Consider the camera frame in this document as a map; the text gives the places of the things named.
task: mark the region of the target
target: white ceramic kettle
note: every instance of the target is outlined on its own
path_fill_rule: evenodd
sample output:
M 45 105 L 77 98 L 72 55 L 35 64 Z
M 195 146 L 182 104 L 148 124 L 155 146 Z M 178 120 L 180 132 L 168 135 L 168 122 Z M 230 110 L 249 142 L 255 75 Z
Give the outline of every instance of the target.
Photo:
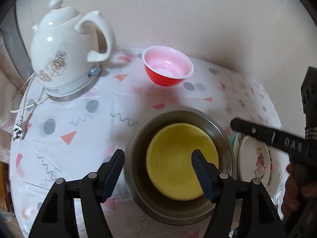
M 73 7 L 62 7 L 63 0 L 51 0 L 52 9 L 33 27 L 30 56 L 33 70 L 47 94 L 66 97 L 86 87 L 95 77 L 91 72 L 107 60 L 115 47 L 115 35 L 100 11 L 86 15 Z M 99 53 L 94 23 L 107 42 Z

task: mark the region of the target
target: human hand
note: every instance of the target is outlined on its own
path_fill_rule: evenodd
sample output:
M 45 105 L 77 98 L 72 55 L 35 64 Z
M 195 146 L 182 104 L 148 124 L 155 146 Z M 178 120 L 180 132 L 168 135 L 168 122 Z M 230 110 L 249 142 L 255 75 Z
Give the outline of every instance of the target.
M 290 164 L 287 166 L 286 171 L 290 173 L 290 176 L 285 183 L 285 194 L 281 211 L 285 217 L 289 217 L 291 213 L 295 212 L 299 207 L 298 196 L 300 194 L 305 198 L 317 197 L 317 182 L 310 182 L 299 188 L 293 175 L 294 165 Z

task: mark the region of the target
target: white wall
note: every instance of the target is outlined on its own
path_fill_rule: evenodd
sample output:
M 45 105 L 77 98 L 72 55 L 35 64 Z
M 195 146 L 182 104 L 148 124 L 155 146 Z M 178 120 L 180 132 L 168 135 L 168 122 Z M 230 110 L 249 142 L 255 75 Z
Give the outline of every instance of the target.
M 18 0 L 21 35 L 49 0 Z M 167 45 L 259 80 L 283 128 L 304 134 L 300 86 L 317 62 L 317 28 L 299 0 L 64 0 L 87 13 L 100 10 L 120 47 Z

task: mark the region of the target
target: yellow bowl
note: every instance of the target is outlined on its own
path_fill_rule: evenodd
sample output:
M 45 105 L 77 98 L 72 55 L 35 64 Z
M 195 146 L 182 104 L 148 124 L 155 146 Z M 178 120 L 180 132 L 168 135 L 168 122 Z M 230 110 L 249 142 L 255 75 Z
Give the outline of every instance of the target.
M 165 196 L 189 201 L 203 195 L 191 165 L 191 153 L 200 149 L 217 168 L 219 159 L 211 138 L 198 127 L 175 123 L 158 131 L 146 153 L 146 170 L 154 186 Z

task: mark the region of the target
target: table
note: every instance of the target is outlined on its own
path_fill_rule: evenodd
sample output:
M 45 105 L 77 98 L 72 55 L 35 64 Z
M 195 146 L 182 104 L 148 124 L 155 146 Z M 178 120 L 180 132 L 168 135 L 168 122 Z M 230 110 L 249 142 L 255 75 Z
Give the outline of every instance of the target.
M 191 58 L 195 72 L 174 87 L 151 82 L 144 70 L 140 49 L 117 49 L 103 64 L 102 76 L 90 91 L 69 102 L 44 103 L 25 111 L 25 139 L 11 146 L 10 180 L 16 217 L 28 235 L 41 204 L 58 177 L 81 179 L 108 161 L 115 149 L 126 146 L 144 115 L 180 104 L 214 118 L 228 136 L 229 123 L 241 117 L 281 128 L 277 112 L 258 81 L 220 66 Z M 27 103 L 39 100 L 41 85 L 31 85 Z M 271 152 L 281 186 L 287 155 Z M 121 173 L 112 197 L 103 205 L 114 237 L 202 237 L 209 218 L 191 226 L 169 226 L 147 217 L 129 194 Z M 233 227 L 239 219 L 236 207 Z M 80 201 L 75 199 L 80 237 L 86 237 Z

